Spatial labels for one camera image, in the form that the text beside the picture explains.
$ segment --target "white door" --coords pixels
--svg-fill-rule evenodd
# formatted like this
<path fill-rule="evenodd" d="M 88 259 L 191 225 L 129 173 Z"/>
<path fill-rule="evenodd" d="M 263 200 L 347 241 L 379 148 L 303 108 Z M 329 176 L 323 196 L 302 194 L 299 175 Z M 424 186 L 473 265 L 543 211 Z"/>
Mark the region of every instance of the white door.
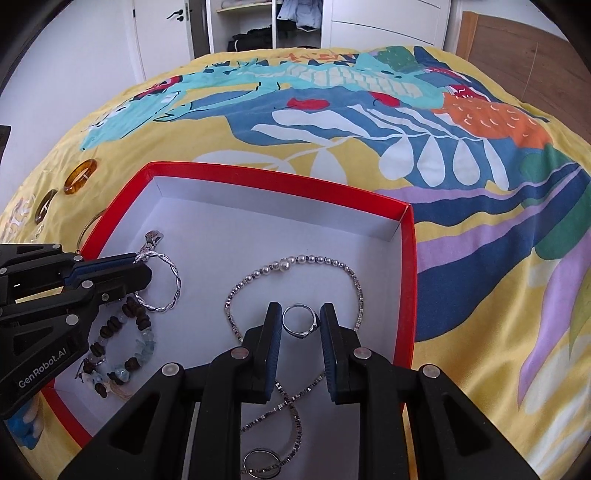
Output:
<path fill-rule="evenodd" d="M 185 0 L 135 0 L 135 28 L 147 79 L 194 59 Z"/>

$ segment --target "blue gripper pad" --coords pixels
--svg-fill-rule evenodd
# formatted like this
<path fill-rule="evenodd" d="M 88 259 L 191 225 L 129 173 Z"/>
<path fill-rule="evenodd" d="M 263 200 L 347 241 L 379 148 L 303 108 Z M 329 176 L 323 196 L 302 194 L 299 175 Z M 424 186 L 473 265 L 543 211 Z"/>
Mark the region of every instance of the blue gripper pad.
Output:
<path fill-rule="evenodd" d="M 322 340 L 322 355 L 324 357 L 324 374 L 329 388 L 330 399 L 336 401 L 336 357 L 332 339 L 330 337 L 329 323 L 326 318 L 326 309 L 320 308 L 320 339 Z"/>
<path fill-rule="evenodd" d="M 265 396 L 267 401 L 271 399 L 273 387 L 275 386 L 275 376 L 277 374 L 277 362 L 279 360 L 279 347 L 281 346 L 281 306 L 277 309 L 275 319 L 273 320 L 273 335 L 269 346 L 269 353 L 265 363 L 267 370 L 265 372 Z"/>
<path fill-rule="evenodd" d="M 134 262 L 135 256 L 123 256 L 120 255 L 119 257 L 123 258 L 116 258 L 114 260 L 105 260 L 103 262 L 95 261 L 92 263 L 81 263 L 72 269 L 72 273 L 64 278 L 64 286 L 69 287 L 74 284 L 78 276 L 86 275 L 88 273 L 94 273 L 100 270 L 106 270 L 108 268 L 115 268 L 121 267 L 123 265 L 129 265 Z"/>

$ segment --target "wooden bead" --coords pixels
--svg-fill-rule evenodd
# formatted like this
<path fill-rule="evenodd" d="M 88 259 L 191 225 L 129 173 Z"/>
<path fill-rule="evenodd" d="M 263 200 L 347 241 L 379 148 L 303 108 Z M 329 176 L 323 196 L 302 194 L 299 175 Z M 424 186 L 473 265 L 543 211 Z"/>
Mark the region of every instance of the wooden bead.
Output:
<path fill-rule="evenodd" d="M 123 385 L 123 383 L 124 383 L 121 380 L 119 380 L 119 378 L 117 378 L 117 375 L 115 375 L 115 372 L 109 372 L 109 373 L 107 373 L 107 377 L 109 377 L 117 385 Z"/>
<path fill-rule="evenodd" d="M 129 317 L 130 319 L 132 319 L 133 317 L 135 317 L 134 313 L 131 311 L 131 309 L 129 308 L 129 305 L 127 305 L 126 303 L 124 303 L 121 306 L 121 311 L 123 313 L 125 313 L 126 317 Z"/>
<path fill-rule="evenodd" d="M 135 372 L 136 370 L 139 370 L 140 368 L 140 364 L 138 362 L 138 359 L 136 357 L 131 357 L 129 360 L 127 360 L 124 365 L 125 369 L 128 372 Z"/>
<path fill-rule="evenodd" d="M 141 323 L 138 324 L 138 330 L 141 332 L 142 330 L 145 330 L 148 327 L 152 326 L 152 322 L 150 322 L 149 320 L 142 320 Z"/>
<path fill-rule="evenodd" d="M 125 299 L 125 303 L 127 304 L 127 306 L 129 307 L 129 309 L 134 312 L 135 309 L 137 307 L 139 307 L 139 303 L 137 302 L 137 300 L 133 297 L 127 297 Z"/>
<path fill-rule="evenodd" d="M 85 374 L 90 375 L 95 370 L 96 370 L 96 367 L 92 362 L 89 362 L 88 360 L 84 360 L 84 363 L 82 364 L 82 371 Z"/>
<path fill-rule="evenodd" d="M 107 398 L 107 389 L 102 383 L 95 384 L 95 390 L 101 397 Z"/>
<path fill-rule="evenodd" d="M 115 322 L 111 319 L 107 320 L 107 327 L 109 327 L 111 329 L 111 331 L 113 331 L 115 333 L 117 333 L 119 330 L 121 330 L 121 327 L 117 327 Z"/>
<path fill-rule="evenodd" d="M 116 326 L 116 327 L 117 327 L 119 330 L 120 330 L 120 329 L 121 329 L 121 327 L 123 326 L 123 323 L 121 323 L 121 322 L 119 321 L 119 319 L 118 319 L 116 316 L 114 316 L 114 315 L 113 315 L 113 316 L 112 316 L 112 317 L 111 317 L 109 320 L 110 320 L 111 322 L 113 322 L 113 325 L 115 325 L 115 326 Z"/>
<path fill-rule="evenodd" d="M 105 347 L 103 347 L 100 343 L 96 342 L 90 346 L 90 351 L 94 356 L 101 357 L 105 354 Z"/>
<path fill-rule="evenodd" d="M 99 335 L 103 338 L 111 338 L 113 336 L 113 331 L 107 327 L 107 325 L 103 325 L 100 328 Z"/>
<path fill-rule="evenodd" d="M 145 320 L 150 320 L 150 317 L 148 317 L 145 313 L 143 315 L 140 315 L 137 317 L 137 319 L 135 320 L 135 324 L 139 325 L 140 323 L 142 323 Z"/>

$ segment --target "white wall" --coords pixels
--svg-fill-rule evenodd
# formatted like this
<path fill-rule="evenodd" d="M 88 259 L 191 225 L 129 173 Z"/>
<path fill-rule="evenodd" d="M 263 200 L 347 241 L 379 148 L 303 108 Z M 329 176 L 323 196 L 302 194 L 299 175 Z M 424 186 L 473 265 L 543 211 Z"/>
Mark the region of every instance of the white wall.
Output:
<path fill-rule="evenodd" d="M 122 0 L 74 0 L 16 68 L 0 96 L 0 124 L 12 126 L 0 210 L 75 123 L 136 83 L 123 7 Z"/>
<path fill-rule="evenodd" d="M 452 0 L 444 50 L 456 52 L 462 12 L 464 11 L 508 18 L 565 38 L 555 23 L 550 21 L 530 0 Z"/>

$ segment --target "beaded bracelet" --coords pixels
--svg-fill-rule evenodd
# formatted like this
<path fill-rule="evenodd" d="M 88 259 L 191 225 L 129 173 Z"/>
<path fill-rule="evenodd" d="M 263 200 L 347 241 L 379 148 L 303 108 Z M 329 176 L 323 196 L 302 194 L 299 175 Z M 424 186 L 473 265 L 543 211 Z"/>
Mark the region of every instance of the beaded bracelet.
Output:
<path fill-rule="evenodd" d="M 156 342 L 150 317 L 146 314 L 145 307 L 134 298 L 127 297 L 121 306 L 121 314 L 112 316 L 106 324 L 100 328 L 99 336 L 90 346 L 90 354 L 81 364 L 82 372 L 77 377 L 82 382 L 93 388 L 101 397 L 106 398 L 112 391 L 117 396 L 127 400 L 127 395 L 118 391 L 119 386 L 127 383 L 131 373 L 143 367 L 152 357 Z M 107 378 L 98 371 L 98 366 L 106 362 L 106 345 L 109 339 L 118 333 L 129 318 L 136 318 L 135 323 L 141 332 L 142 341 L 136 340 L 136 353 L 125 361 L 124 364 L 115 365 L 113 370 L 106 374 Z"/>

